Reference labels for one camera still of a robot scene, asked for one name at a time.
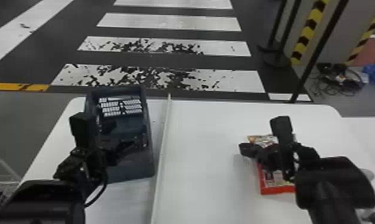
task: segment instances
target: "gray floor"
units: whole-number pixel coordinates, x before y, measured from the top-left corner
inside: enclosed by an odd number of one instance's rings
[[[301,66],[295,67],[296,73],[300,76],[304,70]],[[305,84],[309,90],[313,80],[308,79]],[[366,84],[364,89],[353,97],[343,95],[315,96],[309,91],[309,95],[316,104],[327,104],[335,108],[342,117],[375,117],[375,85]]]
[[[67,103],[78,96],[0,92],[0,157],[23,176]]]

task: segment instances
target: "hazard tape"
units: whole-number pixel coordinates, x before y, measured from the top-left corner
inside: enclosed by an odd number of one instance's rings
[[[34,91],[44,92],[48,89],[49,85],[42,84],[26,84],[26,83],[1,83],[0,91]]]
[[[292,53],[292,64],[300,64],[304,53],[307,51],[308,45],[315,35],[315,29],[321,22],[326,6],[330,0],[318,0],[314,2],[312,10],[309,13],[307,22],[301,32],[299,41]]]
[[[370,27],[368,30],[361,36],[358,45],[354,48],[353,52],[351,53],[349,59],[345,63],[347,66],[350,66],[354,60],[358,57],[361,51],[364,49],[365,44],[370,39],[371,35],[375,32],[375,18],[372,20]]]

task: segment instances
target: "black metal pole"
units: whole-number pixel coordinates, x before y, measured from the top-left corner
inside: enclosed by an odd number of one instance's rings
[[[284,8],[286,7],[286,4],[287,4],[287,0],[282,0],[282,3],[280,4],[279,10],[278,10],[278,15],[276,16],[276,22],[275,22],[274,28],[272,29],[271,36],[269,37],[269,40],[268,40],[268,47],[271,47],[275,42],[276,33],[278,32],[280,21],[282,20],[283,11],[284,11]]]
[[[286,28],[284,30],[282,40],[280,42],[279,49],[275,55],[264,55],[264,61],[273,67],[288,67],[292,65],[289,58],[284,55],[284,47],[286,46],[287,40],[289,38],[290,32],[292,31],[293,23],[296,20],[297,12],[299,11],[301,5],[301,0],[295,0],[292,11],[289,15],[289,20],[287,21]]]
[[[282,20],[283,11],[286,7],[287,0],[282,0],[279,6],[278,14],[275,19],[274,27],[272,28],[271,35],[269,36],[267,44],[264,46],[264,44],[258,44],[258,50],[262,52],[276,52],[278,49],[274,48],[274,42],[276,33],[278,32],[280,21]]]
[[[307,67],[304,70],[303,76],[300,79],[296,91],[293,93],[291,99],[288,101],[289,103],[294,104],[297,101],[297,97],[299,96],[300,91],[303,89],[305,82],[307,81],[309,75],[312,72],[312,69],[314,69],[314,66],[317,63],[318,58],[322,53],[322,50],[324,49],[327,41],[329,40],[329,37],[332,34],[334,28],[336,27],[340,17],[342,16],[348,2],[349,0],[340,0],[339,4],[337,5],[336,10],[334,11],[332,18],[330,19],[330,22],[326,27],[326,30],[322,35],[317,48],[315,49],[309,63],[307,64]]]

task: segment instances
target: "snack package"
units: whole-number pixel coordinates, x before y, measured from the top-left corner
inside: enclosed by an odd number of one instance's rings
[[[250,135],[248,139],[250,143],[260,145],[263,148],[278,143],[278,139],[273,135]],[[257,163],[257,167],[262,195],[293,193],[295,191],[294,184],[283,179],[281,170],[270,172],[263,169],[259,163]]]

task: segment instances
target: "white table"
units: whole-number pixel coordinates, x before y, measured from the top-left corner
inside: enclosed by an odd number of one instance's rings
[[[153,224],[311,223],[293,194],[261,196],[256,166],[239,155],[239,142],[271,133],[269,120],[282,115],[320,156],[345,155],[375,173],[375,163],[332,107],[173,101]]]
[[[347,117],[344,120],[362,148],[375,161],[375,117]]]
[[[50,178],[66,158],[74,147],[67,120],[83,109],[83,101],[68,105],[24,180]],[[166,101],[148,104],[151,121],[163,122]],[[298,140],[321,156],[346,155],[375,172],[375,164],[329,106],[172,101],[152,224],[311,223],[293,194],[259,195],[256,166],[238,151],[247,135],[270,133],[269,120],[281,115],[292,118]],[[161,125],[152,124],[158,149]],[[86,210],[87,223],[149,223],[154,181],[110,185]]]
[[[57,166],[76,146],[70,132],[69,117],[83,111],[84,102],[84,98],[75,98],[69,102],[26,172],[23,181],[52,179]],[[148,101],[155,155],[159,155],[166,106],[166,100],[157,99]],[[110,184],[105,194],[86,209],[86,223],[149,223],[155,185],[155,178]]]

